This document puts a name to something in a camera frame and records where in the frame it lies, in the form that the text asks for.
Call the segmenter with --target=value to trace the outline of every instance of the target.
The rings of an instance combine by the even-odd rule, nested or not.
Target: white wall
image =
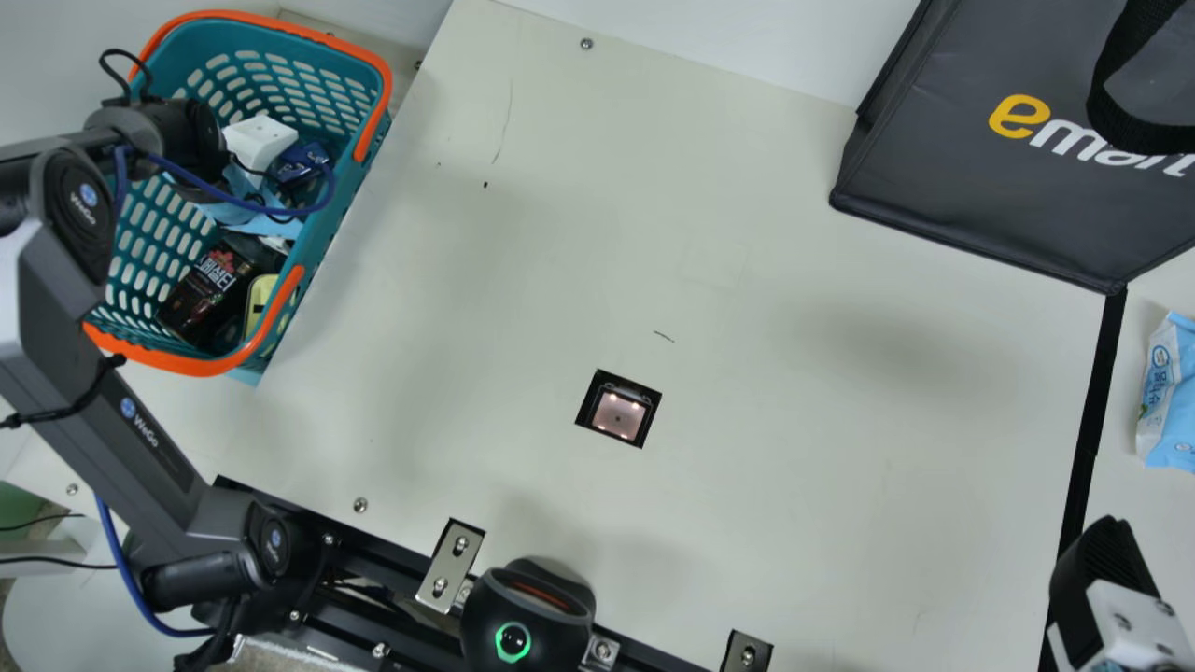
[[[917,0],[501,1],[852,108],[917,7]]]
[[[427,51],[452,0],[280,0],[283,10]]]

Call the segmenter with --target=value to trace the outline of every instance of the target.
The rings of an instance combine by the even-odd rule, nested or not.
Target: blue and white package
[[[1150,336],[1136,421],[1136,454],[1146,466],[1195,474],[1195,320],[1176,312]]]

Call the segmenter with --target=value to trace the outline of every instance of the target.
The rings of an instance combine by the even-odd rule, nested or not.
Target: plastic basket
[[[330,35],[228,11],[178,17],[154,35],[141,60],[153,72],[153,93],[207,100],[221,124],[268,114],[301,138],[319,140],[333,157],[335,198],[302,218],[257,328],[220,358],[154,319],[171,288],[220,239],[220,227],[161,176],[134,184],[125,197],[108,293],[88,316],[87,334],[99,347],[157,368],[201,377],[234,372],[252,381],[265,371],[390,127],[390,69],[370,51]],[[136,68],[129,79],[137,90]]]

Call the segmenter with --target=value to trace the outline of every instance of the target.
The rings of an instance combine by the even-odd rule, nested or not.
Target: white board
[[[917,0],[502,1],[852,108],[917,8]]]

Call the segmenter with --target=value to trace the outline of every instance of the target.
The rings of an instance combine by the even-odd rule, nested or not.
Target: black mark
[[[502,155],[502,148],[507,146],[507,128],[510,127],[510,111],[515,108],[515,80],[510,79],[510,92],[507,98],[507,121],[502,122],[502,138],[498,140],[498,151],[494,153],[494,158],[490,159],[490,165],[498,163],[498,157]]]

